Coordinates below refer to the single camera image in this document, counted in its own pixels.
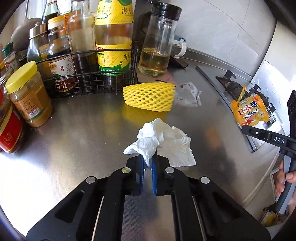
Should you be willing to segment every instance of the white tissue paper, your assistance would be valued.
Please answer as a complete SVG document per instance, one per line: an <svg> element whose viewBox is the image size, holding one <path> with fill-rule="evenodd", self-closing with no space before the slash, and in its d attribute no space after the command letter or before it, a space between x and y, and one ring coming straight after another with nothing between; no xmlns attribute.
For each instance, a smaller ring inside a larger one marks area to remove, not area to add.
<svg viewBox="0 0 296 241"><path fill-rule="evenodd" d="M168 158L172 167L196 165L190 149L191 138L176 127L170 127L160 118L145 123L139 130L138 140L130 144L124 154L139 153L143 155L148 168L151 168L149 159L155 153Z"/></svg>

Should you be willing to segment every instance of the wire rack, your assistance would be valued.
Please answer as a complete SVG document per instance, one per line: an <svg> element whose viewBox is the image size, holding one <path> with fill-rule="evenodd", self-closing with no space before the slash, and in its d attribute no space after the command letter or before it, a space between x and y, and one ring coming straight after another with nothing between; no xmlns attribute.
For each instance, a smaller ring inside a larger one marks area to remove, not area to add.
<svg viewBox="0 0 296 241"><path fill-rule="evenodd" d="M43 80L44 86L52 99L62 98L67 96L76 96L84 94L99 94L108 93L112 91L122 91L122 88L128 85L137 83L136 80L136 64L138 60L139 50L133 49L108 49L108 50L89 50L75 53L67 53L53 58L48 58L43 61L37 62L37 64L54 60L60 57L72 56L85 56L88 53L104 52L104 51L126 51L131 53L131 64L129 70L126 71L95 71L84 72L80 69L79 72L72 75L66 75L63 77L54 77L48 80ZM71 89L65 84L71 82Z"/></svg>

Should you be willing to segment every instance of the barcode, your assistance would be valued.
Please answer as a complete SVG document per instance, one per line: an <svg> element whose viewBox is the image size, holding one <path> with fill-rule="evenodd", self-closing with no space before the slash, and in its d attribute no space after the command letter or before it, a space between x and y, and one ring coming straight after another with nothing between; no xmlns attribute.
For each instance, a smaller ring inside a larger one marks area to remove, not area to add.
<svg viewBox="0 0 296 241"><path fill-rule="evenodd" d="M35 115L37 115L40 112L40 109L37 107L33 112L29 114L30 118L33 118Z"/></svg>

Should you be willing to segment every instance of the yellow liquid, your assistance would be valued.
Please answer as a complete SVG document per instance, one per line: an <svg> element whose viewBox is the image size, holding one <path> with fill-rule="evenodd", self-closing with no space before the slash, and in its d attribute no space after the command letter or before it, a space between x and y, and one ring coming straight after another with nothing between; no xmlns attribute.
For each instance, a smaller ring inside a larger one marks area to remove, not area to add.
<svg viewBox="0 0 296 241"><path fill-rule="evenodd" d="M142 74L158 77L167 72L170 55L159 54L158 49L144 48L141 52L139 70Z"/></svg>

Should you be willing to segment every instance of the yellow foam net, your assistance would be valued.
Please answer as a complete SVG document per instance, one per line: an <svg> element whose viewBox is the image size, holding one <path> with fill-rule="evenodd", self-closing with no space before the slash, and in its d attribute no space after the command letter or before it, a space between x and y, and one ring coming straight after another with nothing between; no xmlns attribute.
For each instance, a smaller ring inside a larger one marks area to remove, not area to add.
<svg viewBox="0 0 296 241"><path fill-rule="evenodd" d="M143 83L123 88L127 105L153 111L170 111L175 96L175 86L170 83Z"/></svg>

